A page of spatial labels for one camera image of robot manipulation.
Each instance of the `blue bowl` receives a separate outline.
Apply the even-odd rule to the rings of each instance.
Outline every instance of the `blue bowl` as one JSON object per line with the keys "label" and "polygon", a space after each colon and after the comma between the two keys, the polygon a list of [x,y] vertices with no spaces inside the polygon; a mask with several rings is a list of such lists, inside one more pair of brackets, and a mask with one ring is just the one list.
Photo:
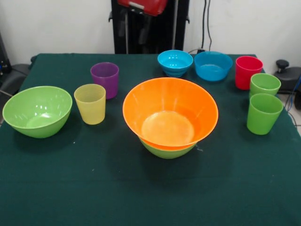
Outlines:
{"label": "blue bowl", "polygon": [[179,78],[190,68],[193,58],[184,51],[168,50],[159,54],[158,62],[166,75]]}
{"label": "blue bowl", "polygon": [[223,53],[206,51],[194,57],[197,75],[207,81],[224,79],[233,65],[232,59]]}

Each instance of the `bowl rim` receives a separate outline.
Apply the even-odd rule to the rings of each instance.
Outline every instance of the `bowl rim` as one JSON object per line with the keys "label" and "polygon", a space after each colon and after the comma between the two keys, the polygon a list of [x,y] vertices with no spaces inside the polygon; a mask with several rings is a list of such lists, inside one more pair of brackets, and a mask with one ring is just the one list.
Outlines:
{"label": "bowl rim", "polygon": [[167,66],[163,65],[163,64],[160,62],[160,60],[159,60],[159,57],[160,57],[163,53],[166,53],[166,52],[181,52],[181,53],[184,53],[184,54],[190,56],[190,63],[189,63],[188,65],[186,65],[186,66],[184,66],[184,67],[173,68],[173,69],[185,69],[185,68],[187,68],[187,67],[190,67],[190,66],[193,64],[193,57],[192,57],[191,54],[189,54],[189,53],[187,53],[187,52],[185,52],[185,51],[182,51],[182,50],[178,50],[178,49],[170,49],[170,50],[166,50],[166,51],[160,53],[160,54],[158,55],[158,57],[157,57],[157,61],[158,61],[159,64],[160,64],[161,66],[163,66],[163,67],[170,68],[170,67],[167,67]]}
{"label": "bowl rim", "polygon": [[234,64],[233,60],[232,60],[232,58],[228,54],[217,52],[217,51],[205,51],[205,52],[201,52],[201,53],[196,54],[195,57],[194,57],[194,63],[195,63],[195,65],[196,66],[201,66],[199,63],[196,62],[196,58],[199,58],[202,55],[210,54],[210,53],[215,53],[215,54],[218,53],[220,55],[223,55],[224,57],[226,57],[229,60],[229,62],[231,62],[229,64],[229,66],[225,70],[230,70],[231,67],[233,66],[233,64]]}
{"label": "bowl rim", "polygon": [[[18,96],[18,95],[20,95],[20,94],[22,94],[22,93],[24,93],[24,92],[26,92],[26,91],[28,91],[28,90],[31,90],[31,89],[40,89],[40,88],[55,88],[55,89],[60,89],[61,91],[65,92],[65,93],[69,96],[69,98],[70,98],[70,100],[71,100],[71,104],[70,104],[70,107],[69,107],[69,109],[67,110],[67,112],[66,112],[64,115],[62,115],[59,119],[57,119],[56,121],[54,121],[54,122],[52,122],[52,123],[50,123],[50,124],[48,124],[48,125],[38,126],[38,127],[34,127],[34,128],[28,128],[28,127],[16,126],[16,125],[14,125],[14,124],[8,122],[7,119],[6,119],[6,117],[5,117],[5,114],[4,114],[5,108],[6,108],[7,104],[8,104],[13,98],[15,98],[16,96]],[[71,96],[70,93],[67,92],[66,90],[64,90],[64,89],[62,89],[62,88],[59,88],[59,87],[56,87],[56,86],[36,86],[36,87],[31,87],[31,88],[22,90],[21,92],[18,92],[17,94],[13,95],[13,96],[5,103],[5,105],[4,105],[4,107],[3,107],[3,110],[2,110],[2,116],[3,116],[3,119],[5,120],[5,122],[6,122],[8,125],[10,125],[11,127],[14,127],[14,128],[17,128],[17,129],[28,129],[28,130],[30,130],[30,129],[39,129],[39,128],[43,128],[43,127],[46,127],[46,126],[50,126],[50,125],[52,125],[52,124],[55,124],[55,123],[57,123],[58,121],[60,121],[62,118],[64,118],[64,117],[70,112],[70,110],[71,110],[71,108],[72,108],[72,104],[73,104],[72,96]]]}
{"label": "bowl rim", "polygon": [[137,89],[139,86],[142,86],[143,84],[145,84],[145,83],[147,83],[147,82],[149,82],[149,81],[152,81],[152,80],[182,80],[182,82],[189,83],[189,84],[191,84],[191,85],[193,85],[193,86],[196,86],[196,87],[198,87],[198,88],[204,90],[204,91],[209,95],[209,97],[211,98],[211,100],[213,101],[213,103],[214,103],[214,108],[215,108],[216,113],[217,113],[217,114],[216,114],[216,119],[215,119],[215,122],[214,122],[212,128],[211,128],[211,129],[210,129],[210,130],[209,130],[209,131],[208,131],[201,139],[192,140],[192,141],[190,141],[189,143],[187,143],[187,144],[185,144],[185,145],[169,145],[169,146],[160,145],[160,146],[164,146],[164,147],[167,147],[167,148],[168,148],[168,147],[182,147],[182,146],[192,145],[192,144],[195,144],[195,143],[197,143],[197,142],[203,140],[204,138],[206,138],[206,137],[214,130],[214,128],[216,127],[216,124],[217,124],[217,122],[218,122],[219,112],[218,112],[218,107],[217,107],[216,101],[214,100],[214,98],[212,97],[212,95],[211,95],[207,90],[205,90],[203,87],[199,86],[198,84],[195,84],[194,82],[191,82],[191,81],[188,81],[188,80],[185,80],[185,79],[180,79],[180,78],[161,77],[161,78],[149,79],[149,80],[146,80],[146,81],[144,81],[144,82],[139,83],[138,85],[136,85],[135,87],[133,87],[133,88],[128,92],[126,98],[125,98],[124,101],[123,101],[123,105],[122,105],[122,114],[123,114],[123,118],[124,118],[124,120],[125,120],[127,126],[128,126],[128,127],[129,127],[129,128],[130,128],[130,129],[131,129],[131,130],[139,137],[139,138],[142,138],[142,139],[146,140],[147,142],[153,144],[150,140],[145,139],[143,136],[140,136],[139,134],[137,134],[137,133],[135,132],[135,130],[129,125],[127,119],[125,118],[125,102],[126,102],[126,100],[129,98],[129,95],[133,92],[134,89]]}

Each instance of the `green cup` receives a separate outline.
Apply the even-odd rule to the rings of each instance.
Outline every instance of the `green cup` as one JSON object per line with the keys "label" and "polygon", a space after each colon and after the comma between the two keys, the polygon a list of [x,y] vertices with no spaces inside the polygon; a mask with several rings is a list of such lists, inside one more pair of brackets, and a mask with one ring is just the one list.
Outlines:
{"label": "green cup", "polygon": [[266,135],[282,110],[283,104],[277,97],[266,93],[255,94],[250,98],[246,126],[254,134]]}
{"label": "green cup", "polygon": [[258,93],[276,95],[281,86],[281,81],[274,75],[259,73],[251,77],[250,97]]}

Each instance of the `plastic cup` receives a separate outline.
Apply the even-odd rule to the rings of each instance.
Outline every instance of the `plastic cup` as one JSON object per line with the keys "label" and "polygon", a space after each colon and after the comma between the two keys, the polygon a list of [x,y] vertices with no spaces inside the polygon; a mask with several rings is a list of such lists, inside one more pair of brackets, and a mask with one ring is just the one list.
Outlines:
{"label": "plastic cup", "polygon": [[118,91],[119,68],[116,64],[103,62],[91,67],[91,75],[95,84],[106,90],[106,99],[114,98]]}
{"label": "plastic cup", "polygon": [[241,56],[236,60],[235,85],[242,90],[250,89],[251,77],[263,68],[261,60],[253,56]]}
{"label": "plastic cup", "polygon": [[258,93],[276,95],[280,89],[281,81],[274,75],[259,73],[251,77],[250,97]]}
{"label": "plastic cup", "polygon": [[254,134],[268,134],[282,110],[283,104],[277,97],[266,93],[255,94],[250,98],[246,126]]}
{"label": "plastic cup", "polygon": [[105,95],[104,87],[97,84],[83,85],[75,90],[74,98],[86,124],[96,125],[104,120]]}

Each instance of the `black knob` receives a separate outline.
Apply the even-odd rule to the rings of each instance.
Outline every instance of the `black knob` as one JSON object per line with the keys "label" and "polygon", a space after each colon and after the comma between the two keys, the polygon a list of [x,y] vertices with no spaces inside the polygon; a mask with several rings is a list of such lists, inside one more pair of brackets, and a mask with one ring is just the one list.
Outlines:
{"label": "black knob", "polygon": [[290,64],[286,60],[277,60],[276,61],[277,67],[281,70],[287,68]]}

